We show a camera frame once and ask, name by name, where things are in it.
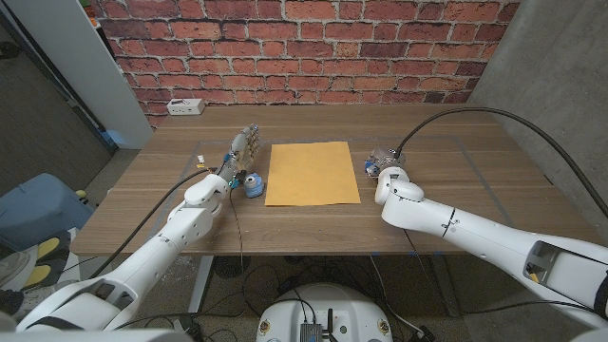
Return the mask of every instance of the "power strip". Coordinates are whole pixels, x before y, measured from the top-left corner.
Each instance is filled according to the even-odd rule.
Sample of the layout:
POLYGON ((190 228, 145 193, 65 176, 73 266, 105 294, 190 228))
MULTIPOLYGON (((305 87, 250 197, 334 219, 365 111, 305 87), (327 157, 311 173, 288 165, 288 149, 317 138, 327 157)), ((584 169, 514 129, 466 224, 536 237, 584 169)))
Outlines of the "power strip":
POLYGON ((167 104, 171 115, 199 115, 204 108, 202 99, 172 99, 167 104))

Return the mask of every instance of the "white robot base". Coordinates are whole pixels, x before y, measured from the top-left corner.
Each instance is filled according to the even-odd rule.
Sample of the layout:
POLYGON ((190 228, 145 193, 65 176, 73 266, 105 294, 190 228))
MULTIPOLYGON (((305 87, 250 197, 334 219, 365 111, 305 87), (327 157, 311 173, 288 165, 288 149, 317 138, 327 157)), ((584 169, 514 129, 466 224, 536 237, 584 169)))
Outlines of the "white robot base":
POLYGON ((392 341, 386 315, 369 298, 341 285, 315 283, 289 291, 266 309, 256 342, 320 342, 323 337, 338 342, 392 341))

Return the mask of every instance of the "gray wall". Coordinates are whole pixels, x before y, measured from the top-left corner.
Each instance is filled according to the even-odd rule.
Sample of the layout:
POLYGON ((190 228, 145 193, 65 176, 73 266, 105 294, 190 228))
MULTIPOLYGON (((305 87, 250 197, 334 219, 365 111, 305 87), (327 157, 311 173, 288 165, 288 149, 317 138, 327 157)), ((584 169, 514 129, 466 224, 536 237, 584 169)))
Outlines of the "gray wall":
MULTIPOLYGON (((608 1, 524 0, 468 101, 538 125, 608 200, 608 1)), ((608 243, 608 219, 560 156, 501 122, 608 243)))

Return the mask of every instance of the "brick wall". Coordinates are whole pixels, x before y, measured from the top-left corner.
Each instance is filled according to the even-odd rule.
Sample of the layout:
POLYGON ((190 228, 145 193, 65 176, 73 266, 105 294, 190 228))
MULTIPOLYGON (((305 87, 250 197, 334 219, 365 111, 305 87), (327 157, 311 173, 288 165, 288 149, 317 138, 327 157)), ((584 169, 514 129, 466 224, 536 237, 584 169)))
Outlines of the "brick wall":
POLYGON ((97 0, 152 124, 208 104, 462 103, 520 0, 97 0))

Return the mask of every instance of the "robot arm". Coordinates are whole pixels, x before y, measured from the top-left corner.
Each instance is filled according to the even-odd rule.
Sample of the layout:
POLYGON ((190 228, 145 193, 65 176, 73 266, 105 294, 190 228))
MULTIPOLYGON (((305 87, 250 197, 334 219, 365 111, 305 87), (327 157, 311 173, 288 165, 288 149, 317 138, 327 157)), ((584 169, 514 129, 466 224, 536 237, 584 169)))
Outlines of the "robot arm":
POLYGON ((366 163, 368 173, 378 175, 375 201, 384 206, 384 221, 443 238, 499 267, 543 299, 594 309, 590 313, 556 305, 589 326, 608 327, 607 248, 517 230, 425 199, 424 191, 400 167, 403 161, 391 160, 391 155, 377 149, 366 163))
POLYGON ((17 331, 111 331, 131 320, 180 252, 210 231, 221 200, 258 149, 257 127, 246 127, 233 141, 218 173, 188 188, 184 201, 154 237, 116 270, 68 285, 47 298, 20 322, 17 331))

